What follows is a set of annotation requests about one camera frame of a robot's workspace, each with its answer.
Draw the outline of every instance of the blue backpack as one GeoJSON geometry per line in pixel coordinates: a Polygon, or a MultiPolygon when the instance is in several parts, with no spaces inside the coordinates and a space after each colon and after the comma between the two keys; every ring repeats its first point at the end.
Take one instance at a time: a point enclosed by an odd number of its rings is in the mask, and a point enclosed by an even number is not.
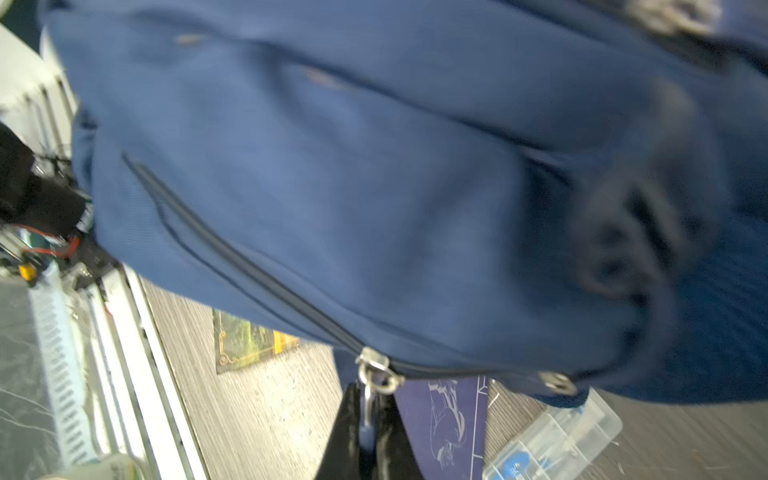
{"type": "Polygon", "coordinates": [[[598,3],[41,16],[96,238],[157,285],[394,382],[766,398],[766,45],[598,3]]]}

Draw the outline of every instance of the blue fabric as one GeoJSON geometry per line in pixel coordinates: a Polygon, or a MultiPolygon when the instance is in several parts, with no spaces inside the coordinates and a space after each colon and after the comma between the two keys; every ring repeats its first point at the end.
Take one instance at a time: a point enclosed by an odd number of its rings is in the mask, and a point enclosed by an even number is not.
{"type": "Polygon", "coordinates": [[[45,2],[88,109],[74,168],[99,243],[169,290],[333,343],[221,262],[127,158],[397,359],[532,395],[542,370],[588,372],[583,392],[662,368],[703,290],[676,287],[682,316],[668,289],[648,309],[582,291],[571,180],[642,142],[627,132],[667,78],[703,112],[736,211],[766,218],[768,84],[738,57],[705,71],[583,5],[528,3],[45,2]]]}

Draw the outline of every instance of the zipper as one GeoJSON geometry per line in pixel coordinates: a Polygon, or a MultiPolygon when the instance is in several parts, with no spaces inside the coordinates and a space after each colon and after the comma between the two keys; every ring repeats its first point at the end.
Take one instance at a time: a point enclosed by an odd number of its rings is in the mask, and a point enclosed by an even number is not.
{"type": "Polygon", "coordinates": [[[489,369],[446,369],[420,366],[409,362],[391,359],[388,356],[366,346],[349,330],[339,325],[334,319],[320,311],[312,303],[283,285],[277,278],[245,257],[237,249],[208,227],[184,202],[177,197],[160,179],[142,164],[134,164],[127,155],[123,160],[137,175],[149,193],[162,198],[169,208],[183,221],[210,249],[235,270],[273,294],[287,306],[298,312],[305,319],[318,326],[339,344],[353,352],[359,352],[357,359],[359,381],[372,389],[374,393],[392,395],[406,377],[411,379],[451,378],[477,376],[490,373],[489,369]]]}

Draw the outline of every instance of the silver zipper slider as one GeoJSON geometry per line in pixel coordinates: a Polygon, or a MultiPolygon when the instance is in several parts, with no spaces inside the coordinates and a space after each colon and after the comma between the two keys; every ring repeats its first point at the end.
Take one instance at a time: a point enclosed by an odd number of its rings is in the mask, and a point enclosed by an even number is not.
{"type": "Polygon", "coordinates": [[[373,401],[376,395],[392,395],[406,378],[398,375],[389,368],[389,357],[375,351],[369,346],[363,347],[356,363],[359,365],[358,378],[363,384],[365,405],[363,422],[371,426],[373,422],[373,401]]]}

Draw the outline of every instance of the black zipper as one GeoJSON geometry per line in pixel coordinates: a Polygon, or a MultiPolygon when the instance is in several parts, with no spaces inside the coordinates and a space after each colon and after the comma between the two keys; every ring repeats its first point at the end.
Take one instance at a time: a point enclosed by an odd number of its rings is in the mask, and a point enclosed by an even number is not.
{"type": "MultiPolygon", "coordinates": [[[[229,243],[219,237],[210,229],[179,197],[174,194],[166,185],[160,181],[144,165],[130,162],[126,157],[126,163],[132,171],[139,177],[144,188],[152,194],[162,198],[168,207],[183,221],[210,249],[212,249],[223,261],[228,263],[235,270],[251,279],[253,282],[270,292],[276,298],[284,302],[287,306],[297,311],[305,319],[309,320],[322,331],[334,338],[339,344],[345,346],[352,352],[362,352],[366,346],[357,339],[347,329],[339,325],[334,319],[327,316],[312,303],[302,298],[299,294],[283,285],[278,279],[270,275],[267,271],[255,264],[251,259],[245,257],[229,243]]],[[[491,369],[446,369],[431,366],[420,366],[412,363],[403,362],[390,358],[389,364],[392,370],[399,375],[410,379],[427,378],[458,378],[464,376],[484,375],[491,372],[491,369]]]]}

